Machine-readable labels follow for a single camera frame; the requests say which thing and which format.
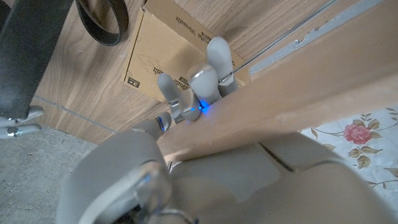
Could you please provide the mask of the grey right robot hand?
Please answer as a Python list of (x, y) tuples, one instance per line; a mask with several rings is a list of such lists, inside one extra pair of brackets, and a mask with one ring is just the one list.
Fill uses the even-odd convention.
[(21, 135), (36, 133), (42, 129), (39, 124), (25, 124), (44, 114), (40, 106), (31, 106), (24, 119), (1, 117), (1, 139), (17, 138)]

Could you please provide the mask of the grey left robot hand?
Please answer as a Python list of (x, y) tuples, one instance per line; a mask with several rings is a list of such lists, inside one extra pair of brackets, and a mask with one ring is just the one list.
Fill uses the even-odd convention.
[(72, 171), (57, 223), (396, 223), (334, 152), (299, 133), (168, 167), (164, 112), (115, 134)]

